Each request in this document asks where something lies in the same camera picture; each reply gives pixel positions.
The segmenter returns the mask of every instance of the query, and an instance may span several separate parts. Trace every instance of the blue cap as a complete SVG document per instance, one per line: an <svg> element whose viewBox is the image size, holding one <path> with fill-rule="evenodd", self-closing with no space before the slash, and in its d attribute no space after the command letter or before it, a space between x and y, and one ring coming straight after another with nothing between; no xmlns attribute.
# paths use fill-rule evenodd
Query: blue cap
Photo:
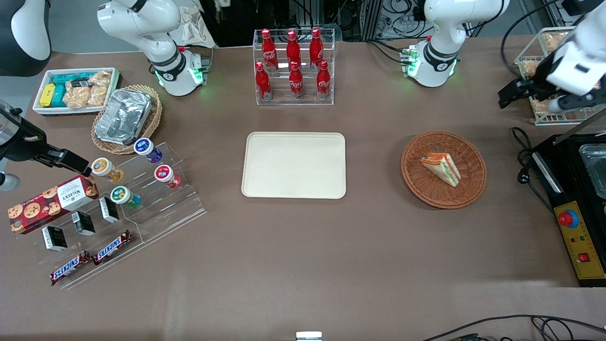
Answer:
<svg viewBox="0 0 606 341"><path fill-rule="evenodd" d="M153 142L147 137L142 137L135 142L135 152L139 155L147 155L153 150Z"/></svg>

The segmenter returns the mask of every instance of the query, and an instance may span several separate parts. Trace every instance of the control panel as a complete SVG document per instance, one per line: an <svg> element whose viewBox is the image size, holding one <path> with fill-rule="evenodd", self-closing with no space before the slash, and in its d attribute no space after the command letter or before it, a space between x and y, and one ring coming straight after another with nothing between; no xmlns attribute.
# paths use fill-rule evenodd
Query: control panel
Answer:
<svg viewBox="0 0 606 341"><path fill-rule="evenodd" d="M604 279L604 269L576 201L553 209L568 249L570 259L579 279Z"/></svg>

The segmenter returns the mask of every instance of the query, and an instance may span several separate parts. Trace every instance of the red knob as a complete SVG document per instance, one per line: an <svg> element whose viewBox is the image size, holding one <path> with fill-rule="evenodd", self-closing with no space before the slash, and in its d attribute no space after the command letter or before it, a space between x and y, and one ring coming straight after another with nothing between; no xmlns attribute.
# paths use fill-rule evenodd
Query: red knob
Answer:
<svg viewBox="0 0 606 341"><path fill-rule="evenodd" d="M574 217L572 216L572 214L568 213L568 212L562 212L558 215L558 220L560 222L560 224L564 225L564 226L570 226L574 223Z"/></svg>

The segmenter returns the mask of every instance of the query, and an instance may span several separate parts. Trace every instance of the yellow box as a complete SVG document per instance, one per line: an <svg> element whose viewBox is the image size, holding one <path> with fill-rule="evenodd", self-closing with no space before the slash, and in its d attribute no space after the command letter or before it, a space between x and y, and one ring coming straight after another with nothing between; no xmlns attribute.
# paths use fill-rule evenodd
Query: yellow box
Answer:
<svg viewBox="0 0 606 341"><path fill-rule="evenodd" d="M53 102L53 94L55 93L55 84L50 83L44 87L42 90L42 96L40 96L40 105L42 107L50 107L50 104Z"/></svg>

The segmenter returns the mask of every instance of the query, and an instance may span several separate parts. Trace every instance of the aluminum foil container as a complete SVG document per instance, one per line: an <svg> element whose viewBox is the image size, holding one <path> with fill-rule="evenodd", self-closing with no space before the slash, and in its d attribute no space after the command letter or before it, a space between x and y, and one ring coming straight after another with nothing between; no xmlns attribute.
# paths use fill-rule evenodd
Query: aluminum foil container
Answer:
<svg viewBox="0 0 606 341"><path fill-rule="evenodd" d="M146 93L115 90L95 125L95 136L101 141L131 146L139 138L152 104L151 96Z"/></svg>

